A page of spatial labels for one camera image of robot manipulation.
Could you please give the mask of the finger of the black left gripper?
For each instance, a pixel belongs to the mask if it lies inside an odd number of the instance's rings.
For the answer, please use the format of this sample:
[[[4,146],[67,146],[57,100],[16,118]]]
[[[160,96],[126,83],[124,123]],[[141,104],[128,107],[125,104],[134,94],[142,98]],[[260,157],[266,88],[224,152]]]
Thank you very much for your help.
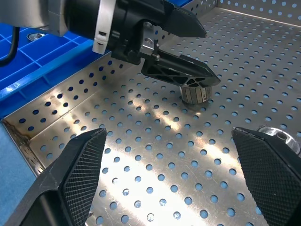
[[[165,10],[164,31],[178,37],[206,37],[206,30],[192,12],[166,0],[163,3]]]
[[[185,55],[172,55],[156,49],[145,59],[142,74],[182,88],[206,88],[218,85],[221,80],[210,67]]]

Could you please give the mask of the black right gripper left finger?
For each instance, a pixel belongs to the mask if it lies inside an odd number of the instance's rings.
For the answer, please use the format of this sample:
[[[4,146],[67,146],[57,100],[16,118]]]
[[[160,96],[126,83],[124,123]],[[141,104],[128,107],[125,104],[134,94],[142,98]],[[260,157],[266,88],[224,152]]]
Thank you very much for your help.
[[[89,217],[107,132],[84,132],[33,182],[7,226],[83,226]]]

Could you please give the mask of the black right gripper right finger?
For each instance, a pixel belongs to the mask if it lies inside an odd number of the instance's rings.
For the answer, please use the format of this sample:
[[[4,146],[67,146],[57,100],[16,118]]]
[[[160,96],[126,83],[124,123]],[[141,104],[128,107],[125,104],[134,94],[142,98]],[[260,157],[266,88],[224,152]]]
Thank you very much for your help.
[[[232,130],[241,168],[257,207],[270,226],[301,224],[301,147],[273,127]]]

